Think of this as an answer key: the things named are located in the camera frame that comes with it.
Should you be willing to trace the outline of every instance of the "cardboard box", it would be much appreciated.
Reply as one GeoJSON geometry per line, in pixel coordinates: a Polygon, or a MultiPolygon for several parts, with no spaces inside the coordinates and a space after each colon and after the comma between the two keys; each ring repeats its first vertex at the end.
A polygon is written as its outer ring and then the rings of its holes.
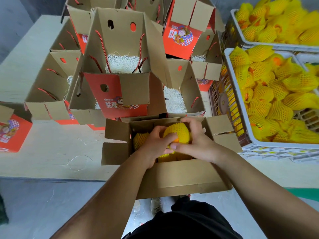
{"type": "Polygon", "coordinates": [[[94,17],[93,9],[96,7],[120,8],[122,0],[67,0],[70,18],[81,46],[85,51],[87,36],[90,31],[91,21],[94,17]]]}
{"type": "Polygon", "coordinates": [[[69,100],[73,76],[81,56],[80,51],[50,52],[25,100],[34,120],[71,120],[65,100],[69,100]]]}
{"type": "Polygon", "coordinates": [[[14,109],[0,105],[0,152],[17,153],[32,123],[14,114],[14,109]]]}
{"type": "Polygon", "coordinates": [[[187,109],[186,114],[168,113],[167,117],[204,115],[205,106],[191,63],[188,60],[180,59],[167,59],[167,63],[171,75],[172,87],[181,92],[187,109]]]}
{"type": "Polygon", "coordinates": [[[74,50],[79,51],[80,45],[78,44],[77,34],[74,31],[72,22],[69,17],[67,17],[66,22],[63,24],[63,27],[54,40],[50,51],[61,51],[61,50],[74,50]]]}
{"type": "Polygon", "coordinates": [[[149,19],[164,27],[171,2],[172,0],[122,0],[121,8],[145,12],[149,19]]]}
{"type": "Polygon", "coordinates": [[[192,56],[205,55],[205,62],[192,61],[193,70],[201,91],[208,91],[213,81],[218,81],[223,64],[219,32],[207,29],[199,37],[192,56]]]}
{"type": "Polygon", "coordinates": [[[165,53],[188,60],[206,29],[225,31],[221,15],[210,0],[173,0],[163,33],[165,53]]]}
{"type": "MultiPolygon", "coordinates": [[[[102,165],[122,164],[132,153],[132,140],[137,132],[151,132],[157,125],[169,126],[180,118],[133,121],[129,123],[106,120],[105,138],[126,143],[103,143],[102,165]]],[[[195,117],[206,129],[212,140],[235,152],[241,146],[227,115],[217,117],[195,117]]],[[[230,182],[214,165],[197,159],[155,163],[148,169],[141,182],[137,199],[175,196],[189,193],[210,193],[231,189],[230,182]]]]}
{"type": "Polygon", "coordinates": [[[83,73],[104,116],[113,118],[152,114],[149,111],[150,80],[157,77],[168,87],[172,87],[172,84],[162,37],[146,14],[98,7],[89,36],[83,73]],[[105,56],[113,53],[140,57],[140,60],[147,58],[142,66],[143,73],[106,74],[105,56]]]}

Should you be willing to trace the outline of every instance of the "floor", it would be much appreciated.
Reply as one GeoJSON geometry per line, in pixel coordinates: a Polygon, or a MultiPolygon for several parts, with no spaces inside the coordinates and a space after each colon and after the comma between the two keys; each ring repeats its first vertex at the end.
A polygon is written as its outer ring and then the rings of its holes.
{"type": "MultiPolygon", "coordinates": [[[[104,184],[85,181],[0,179],[8,225],[0,226],[2,239],[49,239],[104,184]]],[[[171,197],[161,198],[164,212],[171,197]]],[[[191,199],[215,206],[244,239],[266,239],[235,190],[192,194],[191,199]]],[[[303,199],[319,211],[319,202],[303,199]]],[[[150,199],[137,200],[123,235],[151,219],[150,199]]]]}

